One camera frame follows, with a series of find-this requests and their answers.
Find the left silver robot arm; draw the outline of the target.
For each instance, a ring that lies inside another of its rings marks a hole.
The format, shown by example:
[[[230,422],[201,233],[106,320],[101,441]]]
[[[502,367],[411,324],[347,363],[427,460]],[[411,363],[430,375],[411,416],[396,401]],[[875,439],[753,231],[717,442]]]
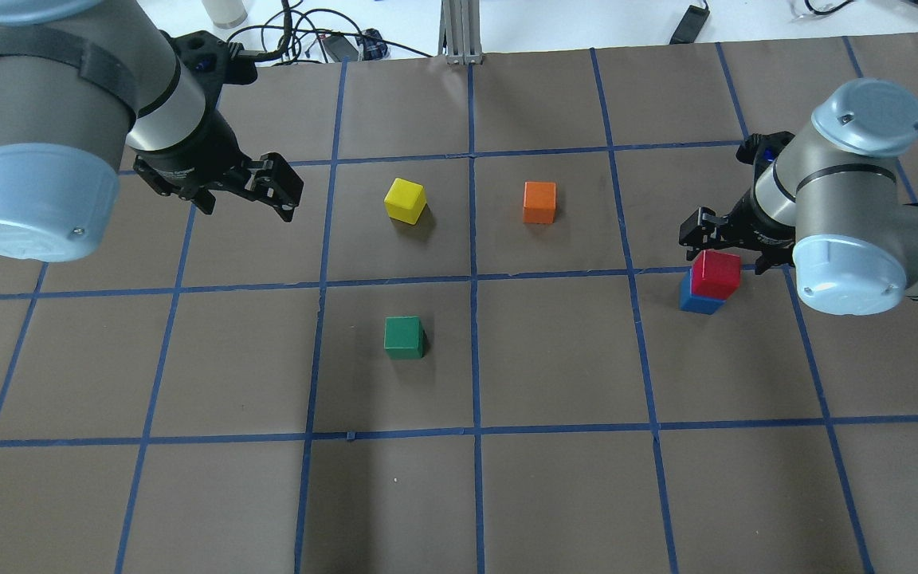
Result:
[[[281,154],[241,151],[218,111],[277,52],[207,30],[172,37],[135,1],[0,1],[0,257],[97,250],[124,149],[158,195],[211,214],[215,191],[291,222],[304,189]]]

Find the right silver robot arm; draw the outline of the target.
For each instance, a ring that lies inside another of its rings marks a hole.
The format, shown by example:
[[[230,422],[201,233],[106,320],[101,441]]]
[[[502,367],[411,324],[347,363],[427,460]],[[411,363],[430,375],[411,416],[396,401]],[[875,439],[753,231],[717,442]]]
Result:
[[[897,200],[897,160],[918,139],[918,99],[877,77],[847,81],[798,133],[751,134],[753,178],[727,214],[699,207],[679,228],[686,257],[757,252],[755,272],[795,269],[798,297],[827,315],[918,301],[918,202]]]

